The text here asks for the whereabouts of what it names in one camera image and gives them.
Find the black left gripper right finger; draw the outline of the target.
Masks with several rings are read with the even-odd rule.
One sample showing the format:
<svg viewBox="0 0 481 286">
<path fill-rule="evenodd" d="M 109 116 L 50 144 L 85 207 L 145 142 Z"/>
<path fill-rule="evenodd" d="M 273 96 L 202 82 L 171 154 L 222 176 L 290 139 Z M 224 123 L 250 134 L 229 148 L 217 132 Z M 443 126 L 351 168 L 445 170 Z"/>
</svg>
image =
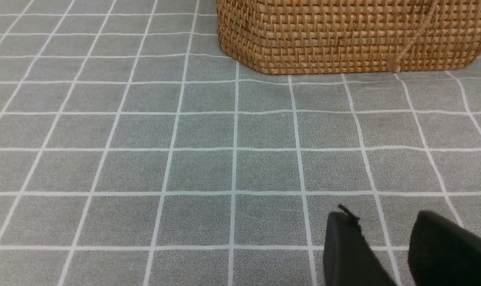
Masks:
<svg viewBox="0 0 481 286">
<path fill-rule="evenodd" d="M 420 211 L 408 265 L 417 286 L 481 286 L 481 237 L 435 212 Z"/>
</svg>

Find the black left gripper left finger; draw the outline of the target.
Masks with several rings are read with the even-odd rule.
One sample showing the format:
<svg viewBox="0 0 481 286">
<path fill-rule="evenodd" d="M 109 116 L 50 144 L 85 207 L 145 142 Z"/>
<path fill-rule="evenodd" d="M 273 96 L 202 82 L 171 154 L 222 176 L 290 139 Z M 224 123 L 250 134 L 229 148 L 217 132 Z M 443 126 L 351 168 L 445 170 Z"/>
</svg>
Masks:
<svg viewBox="0 0 481 286">
<path fill-rule="evenodd" d="M 323 251 L 326 286 L 395 286 L 362 234 L 360 218 L 343 205 L 327 216 Z"/>
</svg>

